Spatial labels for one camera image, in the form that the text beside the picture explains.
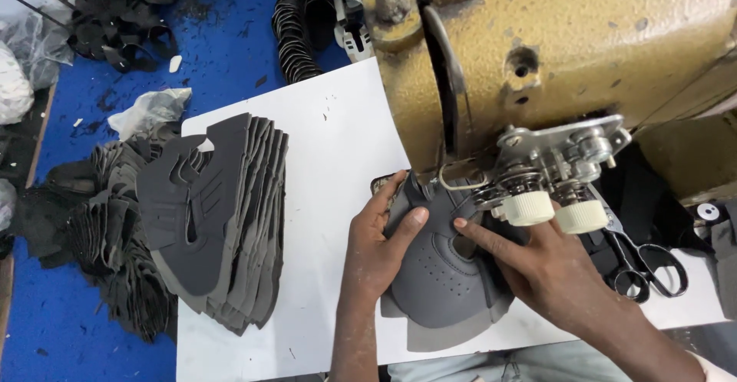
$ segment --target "forearm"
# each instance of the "forearm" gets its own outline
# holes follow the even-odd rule
[[[377,382],[376,302],[342,296],[337,302],[331,382]]]
[[[639,308],[624,308],[609,323],[580,335],[633,382],[704,382],[704,370],[686,350],[656,329]]]

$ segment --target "scissors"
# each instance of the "scissors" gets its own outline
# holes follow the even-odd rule
[[[612,249],[617,256],[620,265],[619,269],[611,274],[607,280],[607,284],[612,288],[612,290],[628,299],[638,302],[639,304],[646,302],[650,298],[650,283],[654,284],[655,288],[669,299],[685,293],[686,289],[688,289],[688,275],[686,274],[686,268],[683,267],[683,264],[678,261],[676,256],[667,248],[660,245],[635,245],[630,237],[624,232],[622,222],[616,215],[614,215],[612,208],[610,208],[609,204],[606,203],[601,195],[599,195],[596,188],[594,188],[593,185],[589,185],[589,190],[593,193],[596,199],[599,199],[603,206],[603,210],[606,213],[606,217],[609,218],[609,223],[606,227],[603,227],[603,232],[610,238],[610,245],[612,245]],[[630,250],[631,258],[634,260],[634,265],[627,259],[623,245]],[[667,260],[658,267],[672,265],[676,268],[680,283],[678,291],[674,293],[668,290],[668,287],[666,287],[655,275],[655,270],[658,268],[650,268],[643,256],[643,254],[647,252],[658,253],[663,257],[663,259]],[[630,283],[639,288],[638,292],[634,295],[630,295],[630,286],[628,285]]]

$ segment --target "white work table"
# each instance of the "white work table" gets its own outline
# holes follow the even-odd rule
[[[330,368],[335,306],[351,218],[371,197],[370,182],[409,168],[374,58],[186,120],[182,135],[240,113],[268,117],[290,135],[279,298],[262,330],[235,336],[179,303],[177,381],[271,379]],[[690,285],[675,299],[652,291],[642,308],[658,328],[725,321],[707,263],[675,251]],[[407,320],[381,316],[379,364],[576,339],[515,300],[474,339],[438,352],[407,350]]]

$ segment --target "hand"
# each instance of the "hand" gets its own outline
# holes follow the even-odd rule
[[[555,219],[527,228],[524,247],[462,218],[454,225],[494,256],[517,298],[562,330],[585,339],[617,315],[641,314],[604,284],[581,240],[564,234]]]
[[[382,234],[389,199],[406,176],[404,170],[395,173],[351,221],[341,297],[358,297],[373,308],[400,270],[407,247],[427,222],[428,210],[415,208],[404,217],[391,239]]]

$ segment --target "blue floor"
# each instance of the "blue floor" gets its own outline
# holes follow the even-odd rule
[[[275,1],[199,0],[195,11],[204,15],[198,18],[173,7],[164,18],[183,57],[176,74],[168,72],[168,63],[152,74],[126,75],[106,63],[79,58],[73,67],[63,67],[37,181],[53,166],[84,159],[95,144],[116,139],[106,118],[130,107],[147,91],[191,87],[186,118],[284,86],[271,32]],[[325,71],[349,64],[335,44],[318,62]],[[264,76],[266,82],[257,87]],[[79,118],[82,123],[73,127]],[[161,335],[153,345],[145,344],[108,321],[106,306],[95,314],[97,289],[87,286],[76,265],[42,270],[36,259],[28,257],[22,239],[16,240],[14,257],[13,301],[0,380],[175,380],[176,346],[171,340]]]

